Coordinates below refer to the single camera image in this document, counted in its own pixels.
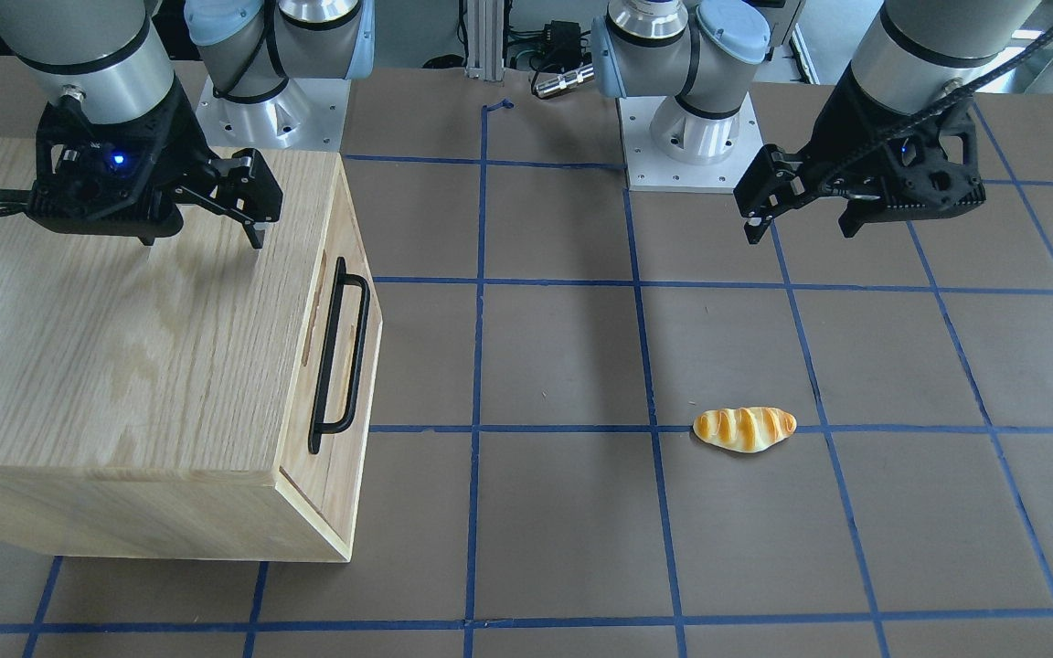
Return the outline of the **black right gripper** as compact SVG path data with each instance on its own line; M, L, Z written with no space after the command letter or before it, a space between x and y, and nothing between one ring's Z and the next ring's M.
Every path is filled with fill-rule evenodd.
M217 155L181 87L172 87L156 109L165 118L150 180L138 201L141 225L183 225L180 204L196 205L245 225L252 250L263 250L266 225L282 216L284 195L259 149Z

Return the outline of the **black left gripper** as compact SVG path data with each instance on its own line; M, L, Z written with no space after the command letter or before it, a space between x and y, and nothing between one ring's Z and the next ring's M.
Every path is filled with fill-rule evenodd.
M853 168L846 163L857 151L909 118L907 113L886 107L861 86L853 69L845 69L824 107L819 112L810 139L799 149L764 144L757 151L734 197L746 217L749 245L758 245L768 232L768 217L796 210L804 197L824 196L824 187Z

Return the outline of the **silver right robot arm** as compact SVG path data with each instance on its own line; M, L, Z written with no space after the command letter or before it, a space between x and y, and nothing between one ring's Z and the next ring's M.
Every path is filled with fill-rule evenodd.
M375 4L187 1L184 19L239 143L230 157L210 149L142 1L0 1L0 37L47 97L34 182L0 190L0 218L151 246L183 230L180 208L193 205L263 246L284 195L262 149L292 146L307 129L298 80L371 74Z

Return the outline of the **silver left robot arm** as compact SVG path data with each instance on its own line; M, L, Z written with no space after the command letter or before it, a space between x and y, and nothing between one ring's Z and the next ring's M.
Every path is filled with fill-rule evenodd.
M843 198L839 226L949 219L981 206L973 94L982 67L1032 1L886 1L854 49L802 149L768 144L734 190L746 237L819 198ZM662 97L674 118L734 120L771 28L744 1L611 1L590 29L599 88Z

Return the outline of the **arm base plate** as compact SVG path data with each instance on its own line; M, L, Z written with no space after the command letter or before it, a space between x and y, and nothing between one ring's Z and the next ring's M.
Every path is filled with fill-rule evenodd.
M686 112L673 97L619 99L618 109L632 190L731 195L763 146L750 96L722 120Z
M197 119L210 146L337 153L346 125L351 80L292 79L255 104L218 100L206 80Z

